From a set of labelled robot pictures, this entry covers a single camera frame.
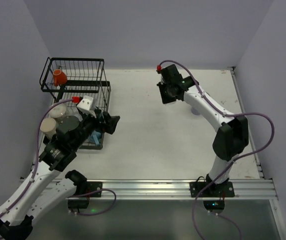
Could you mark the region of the light blue plastic mug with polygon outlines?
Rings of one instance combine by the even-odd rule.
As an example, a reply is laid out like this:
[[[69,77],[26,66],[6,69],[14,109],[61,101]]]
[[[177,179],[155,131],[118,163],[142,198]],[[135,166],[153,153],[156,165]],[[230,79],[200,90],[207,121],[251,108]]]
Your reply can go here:
[[[90,137],[88,138],[88,141],[91,144],[95,144],[96,146],[100,145],[100,140],[102,138],[102,133],[98,132],[98,131],[93,131],[90,135]]]

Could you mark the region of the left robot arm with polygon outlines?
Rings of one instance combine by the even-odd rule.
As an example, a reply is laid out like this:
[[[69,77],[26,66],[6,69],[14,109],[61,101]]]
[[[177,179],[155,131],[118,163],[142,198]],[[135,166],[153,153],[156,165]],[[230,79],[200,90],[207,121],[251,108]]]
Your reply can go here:
[[[77,150],[94,131],[113,134],[120,116],[96,109],[83,120],[65,117],[52,140],[38,156],[38,162],[15,193],[0,206],[0,236],[25,240],[37,220],[67,197],[88,194],[87,179],[76,170],[69,171],[54,189],[46,187],[76,158]]]

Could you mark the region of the lavender plastic tumbler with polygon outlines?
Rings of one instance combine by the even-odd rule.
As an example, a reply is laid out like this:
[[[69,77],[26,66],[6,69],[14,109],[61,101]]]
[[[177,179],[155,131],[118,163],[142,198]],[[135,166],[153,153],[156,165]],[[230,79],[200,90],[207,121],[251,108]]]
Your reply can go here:
[[[196,116],[200,115],[200,113],[195,108],[191,108],[191,112],[192,112],[192,114],[194,114]]]

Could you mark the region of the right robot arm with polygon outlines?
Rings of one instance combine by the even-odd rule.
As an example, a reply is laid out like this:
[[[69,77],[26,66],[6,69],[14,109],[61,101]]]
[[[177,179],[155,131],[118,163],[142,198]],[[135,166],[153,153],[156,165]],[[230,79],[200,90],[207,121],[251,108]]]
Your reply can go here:
[[[187,103],[202,115],[216,135],[212,143],[215,153],[213,166],[206,176],[208,191],[220,190],[229,180],[230,170],[226,169],[249,144],[248,120],[245,116],[234,116],[224,109],[199,85],[192,76],[183,77],[177,67],[157,66],[156,72],[161,75],[157,86],[163,104],[178,100]]]

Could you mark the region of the clear glass cup rack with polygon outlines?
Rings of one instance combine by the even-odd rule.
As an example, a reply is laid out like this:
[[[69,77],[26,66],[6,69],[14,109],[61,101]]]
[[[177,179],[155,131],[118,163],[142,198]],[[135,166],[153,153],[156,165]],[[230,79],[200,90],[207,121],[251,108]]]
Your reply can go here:
[[[174,104],[176,102],[176,100],[167,100],[164,105],[171,105],[171,104]]]

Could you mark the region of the orange ceramic mug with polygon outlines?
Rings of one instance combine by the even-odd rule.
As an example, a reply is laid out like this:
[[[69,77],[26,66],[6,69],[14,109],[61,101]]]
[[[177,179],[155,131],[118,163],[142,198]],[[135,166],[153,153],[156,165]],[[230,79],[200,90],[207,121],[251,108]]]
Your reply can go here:
[[[61,69],[55,69],[53,71],[53,84],[55,87],[64,85],[67,83],[67,76]]]

